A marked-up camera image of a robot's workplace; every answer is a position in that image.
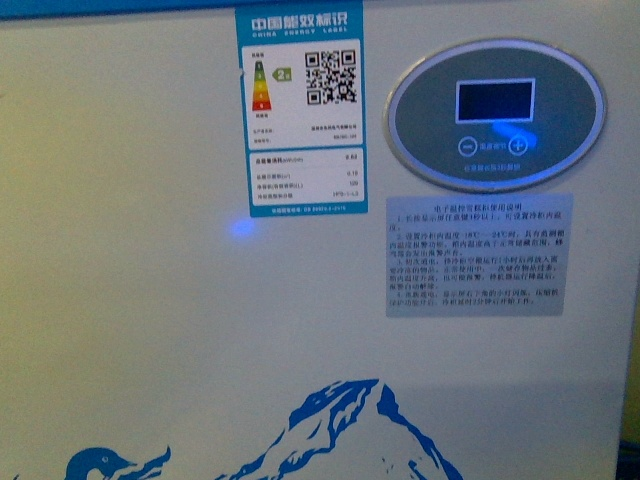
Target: energy grade arrow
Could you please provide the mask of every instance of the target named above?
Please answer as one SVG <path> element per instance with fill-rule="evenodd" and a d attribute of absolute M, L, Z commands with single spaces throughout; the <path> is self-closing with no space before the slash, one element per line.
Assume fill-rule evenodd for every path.
<path fill-rule="evenodd" d="M 276 82 L 290 82 L 291 81 L 291 67 L 279 67 L 276 68 L 271 76 Z"/>

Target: digital display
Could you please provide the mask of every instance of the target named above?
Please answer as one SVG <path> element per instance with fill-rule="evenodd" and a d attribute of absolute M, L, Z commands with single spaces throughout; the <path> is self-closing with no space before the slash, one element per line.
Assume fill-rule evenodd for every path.
<path fill-rule="evenodd" d="M 535 79 L 460 80 L 456 123 L 531 122 Z"/>

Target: plus button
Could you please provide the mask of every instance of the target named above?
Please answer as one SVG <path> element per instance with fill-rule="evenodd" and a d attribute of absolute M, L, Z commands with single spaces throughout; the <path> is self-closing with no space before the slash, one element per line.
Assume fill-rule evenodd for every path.
<path fill-rule="evenodd" d="M 522 135 L 515 135 L 509 140 L 509 152 L 519 157 L 529 149 L 529 142 Z"/>

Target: blue light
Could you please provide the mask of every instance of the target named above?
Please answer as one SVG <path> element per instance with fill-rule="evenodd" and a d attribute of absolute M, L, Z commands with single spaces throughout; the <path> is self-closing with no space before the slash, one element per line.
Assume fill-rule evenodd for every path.
<path fill-rule="evenodd" d="M 255 229 L 256 222 L 252 218 L 242 218 L 231 225 L 231 235 L 235 238 L 247 238 L 254 233 Z"/>
<path fill-rule="evenodd" d="M 538 136 L 536 134 L 531 133 L 524 128 L 516 127 L 511 123 L 494 122 L 492 127 L 494 132 L 496 132 L 498 135 L 502 135 L 508 140 L 515 137 L 516 135 L 524 137 L 529 144 L 529 148 L 535 148 L 536 144 L 538 143 Z"/>

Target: printed instructions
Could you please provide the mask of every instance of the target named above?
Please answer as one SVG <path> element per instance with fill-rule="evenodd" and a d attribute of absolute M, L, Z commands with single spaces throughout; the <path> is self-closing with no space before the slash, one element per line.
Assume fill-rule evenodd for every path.
<path fill-rule="evenodd" d="M 571 195 L 387 200 L 387 316 L 561 315 Z"/>

